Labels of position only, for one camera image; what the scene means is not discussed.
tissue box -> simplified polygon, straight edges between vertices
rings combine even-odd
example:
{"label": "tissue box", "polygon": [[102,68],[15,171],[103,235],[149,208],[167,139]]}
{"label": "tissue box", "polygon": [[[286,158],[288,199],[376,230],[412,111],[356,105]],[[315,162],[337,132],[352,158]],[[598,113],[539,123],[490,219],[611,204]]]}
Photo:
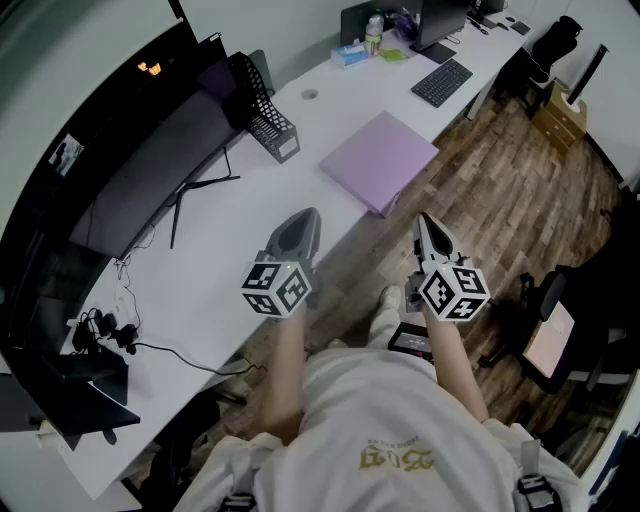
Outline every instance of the tissue box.
{"label": "tissue box", "polygon": [[349,68],[369,58],[369,52],[363,44],[352,44],[331,50],[331,60],[341,68]]}

shoe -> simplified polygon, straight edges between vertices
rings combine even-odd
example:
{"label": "shoe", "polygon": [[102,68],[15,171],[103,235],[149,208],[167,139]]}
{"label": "shoe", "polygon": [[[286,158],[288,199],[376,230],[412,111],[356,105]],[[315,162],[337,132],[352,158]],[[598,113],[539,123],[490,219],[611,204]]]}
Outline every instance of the shoe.
{"label": "shoe", "polygon": [[400,309],[402,304],[402,290],[399,286],[387,286],[380,294],[380,309]]}
{"label": "shoe", "polygon": [[349,348],[349,345],[347,345],[344,341],[336,338],[330,341],[329,344],[327,345],[327,349],[332,349],[332,348]]}

desk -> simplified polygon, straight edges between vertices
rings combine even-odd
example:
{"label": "desk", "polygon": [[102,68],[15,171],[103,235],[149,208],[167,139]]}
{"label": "desk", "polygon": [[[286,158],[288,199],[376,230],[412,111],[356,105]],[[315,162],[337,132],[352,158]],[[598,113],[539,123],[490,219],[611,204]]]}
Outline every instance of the desk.
{"label": "desk", "polygon": [[[506,13],[494,15],[504,21]],[[212,368],[225,361],[262,322],[240,294],[240,277],[272,230],[293,213],[315,206],[322,216],[321,260],[367,212],[364,204],[322,173],[318,163],[365,123],[387,110],[433,141],[524,44],[515,31],[496,28],[485,36],[467,23],[456,34],[455,59],[473,76],[439,109],[410,92],[437,64],[415,55],[401,62],[375,58],[351,69],[326,61],[287,84],[273,98],[297,127],[301,152],[278,164],[250,135],[229,151],[242,179],[185,196],[174,250],[169,250],[172,215],[156,228],[146,250],[132,256],[131,289],[142,318],[141,341],[171,347]],[[384,46],[399,43],[385,34]],[[316,89],[314,100],[301,93]],[[202,179],[226,174],[224,159]],[[109,266],[88,296],[85,310],[108,310],[114,302],[116,269]],[[120,289],[121,295],[130,297]],[[171,354],[138,347],[130,356],[129,403],[139,425],[116,430],[110,446],[102,434],[85,435],[75,451],[61,455],[88,494],[99,496],[163,426],[207,384],[210,374],[189,368]]]}

keyboard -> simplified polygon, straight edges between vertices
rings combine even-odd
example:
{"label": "keyboard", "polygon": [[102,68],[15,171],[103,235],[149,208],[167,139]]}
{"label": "keyboard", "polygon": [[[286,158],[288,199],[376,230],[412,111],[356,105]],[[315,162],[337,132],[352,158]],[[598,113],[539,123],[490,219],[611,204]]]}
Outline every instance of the keyboard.
{"label": "keyboard", "polygon": [[414,85],[411,91],[438,108],[472,75],[462,64],[449,59]]}

pink folder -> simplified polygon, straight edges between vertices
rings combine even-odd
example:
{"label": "pink folder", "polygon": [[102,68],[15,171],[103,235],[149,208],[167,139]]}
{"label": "pink folder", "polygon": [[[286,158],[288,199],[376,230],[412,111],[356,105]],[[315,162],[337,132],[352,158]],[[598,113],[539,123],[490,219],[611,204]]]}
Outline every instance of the pink folder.
{"label": "pink folder", "polygon": [[320,168],[367,207],[386,217],[395,196],[438,149],[386,111],[320,162]]}

